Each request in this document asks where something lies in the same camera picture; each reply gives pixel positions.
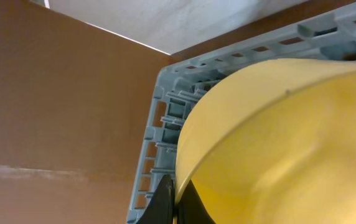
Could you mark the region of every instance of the white ceiling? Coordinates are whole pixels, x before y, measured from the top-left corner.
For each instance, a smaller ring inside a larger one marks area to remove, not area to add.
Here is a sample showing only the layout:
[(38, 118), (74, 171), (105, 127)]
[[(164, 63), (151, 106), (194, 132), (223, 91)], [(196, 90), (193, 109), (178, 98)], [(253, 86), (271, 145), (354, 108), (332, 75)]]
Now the white ceiling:
[(50, 8), (168, 54), (307, 0), (49, 0)]

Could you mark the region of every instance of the crate slot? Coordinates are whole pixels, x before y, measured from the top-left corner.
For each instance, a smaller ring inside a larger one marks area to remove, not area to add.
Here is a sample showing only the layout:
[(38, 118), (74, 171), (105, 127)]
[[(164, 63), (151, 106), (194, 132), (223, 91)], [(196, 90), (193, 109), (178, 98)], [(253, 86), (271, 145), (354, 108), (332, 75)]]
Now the crate slot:
[(164, 123), (164, 128), (169, 129), (169, 130), (174, 130), (174, 131), (180, 131), (182, 129), (181, 125), (178, 124), (171, 124), (171, 123)]
[(244, 57), (244, 55), (242, 55), (241, 53), (235, 53), (235, 54), (232, 54), (232, 56), (234, 56), (234, 57)]
[(300, 43), (304, 41), (303, 39), (301, 39), (300, 37), (294, 37), (294, 38), (290, 38), (287, 40), (282, 40), (279, 43), (283, 44), (283, 45), (291, 45), (291, 44), (296, 44), (296, 43)]
[(163, 132), (161, 141), (166, 142), (166, 143), (177, 144), (178, 138), (179, 138), (179, 133), (180, 133), (180, 131), (165, 129)]
[(138, 190), (139, 191), (148, 191), (150, 185), (151, 185), (151, 178), (147, 177), (147, 176), (142, 176)]
[(331, 34), (331, 33), (337, 32), (337, 30), (338, 30), (337, 27), (333, 27), (333, 28), (326, 29), (326, 30), (315, 31), (314, 32), (314, 37), (321, 36), (321, 35), (326, 35), (326, 34)]
[(156, 157), (157, 146), (155, 142), (149, 142), (148, 149), (146, 151), (146, 157)]
[(166, 113), (167, 104), (163, 101), (158, 101), (156, 105), (156, 110), (153, 117), (153, 126), (162, 128), (163, 122), (161, 122), (161, 117)]
[(254, 48), (252, 50), (254, 50), (255, 52), (264, 52), (264, 51), (269, 50), (269, 48), (267, 48), (267, 47), (256, 47), (256, 48)]
[(150, 174), (151, 169), (154, 167), (154, 159), (145, 159), (142, 173), (143, 174)]
[(322, 47), (321, 53), (330, 60), (356, 60), (356, 42)]
[(148, 205), (148, 200), (144, 194), (138, 195), (135, 209), (145, 209)]
[(185, 112), (185, 103), (183, 105), (176, 104), (176, 103), (170, 103), (167, 115), (173, 116), (175, 118), (183, 118), (184, 112)]

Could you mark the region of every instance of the black plastic piece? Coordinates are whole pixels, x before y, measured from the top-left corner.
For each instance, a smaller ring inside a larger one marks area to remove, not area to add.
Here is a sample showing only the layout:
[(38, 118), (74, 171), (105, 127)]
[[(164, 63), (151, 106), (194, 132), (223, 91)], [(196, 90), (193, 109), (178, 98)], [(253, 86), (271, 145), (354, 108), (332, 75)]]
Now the black plastic piece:
[(188, 183), (177, 207), (174, 208), (174, 183), (170, 175), (164, 175), (153, 194), (147, 209), (137, 224), (215, 224), (208, 215), (192, 181)]
[(189, 181), (178, 204), (178, 224), (215, 224), (207, 213), (195, 185)]
[(325, 35), (325, 34), (330, 34), (330, 33), (337, 32), (337, 31), (338, 31), (337, 27), (333, 27), (331, 29), (322, 30), (322, 31), (315, 31), (314, 37), (317, 37), (317, 36), (320, 36), (320, 35)]
[(164, 175), (137, 224), (172, 224), (174, 194), (174, 183), (171, 176)]

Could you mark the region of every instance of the yellow plastic bowl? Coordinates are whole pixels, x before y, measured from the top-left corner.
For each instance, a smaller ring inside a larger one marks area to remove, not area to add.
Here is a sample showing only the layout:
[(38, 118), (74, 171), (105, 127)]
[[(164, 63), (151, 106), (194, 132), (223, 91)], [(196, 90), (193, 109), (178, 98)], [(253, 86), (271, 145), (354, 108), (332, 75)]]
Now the yellow plastic bowl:
[(217, 224), (356, 223), (356, 63), (279, 59), (195, 106), (177, 152)]

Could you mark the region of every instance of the plastic crate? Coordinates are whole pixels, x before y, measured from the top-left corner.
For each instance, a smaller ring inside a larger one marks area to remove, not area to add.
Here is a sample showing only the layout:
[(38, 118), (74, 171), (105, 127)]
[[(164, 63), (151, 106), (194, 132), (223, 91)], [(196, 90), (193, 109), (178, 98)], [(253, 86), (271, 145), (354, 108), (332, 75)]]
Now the plastic crate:
[[(233, 72), (275, 58), (356, 60), (356, 2), (163, 68), (154, 87), (128, 223), (142, 216), (161, 177), (175, 176), (179, 133), (196, 102)], [(147, 155), (154, 147), (156, 156)], [(149, 161), (153, 168), (143, 174)], [(149, 188), (142, 189), (144, 184)], [(137, 207), (140, 197), (145, 205)]]

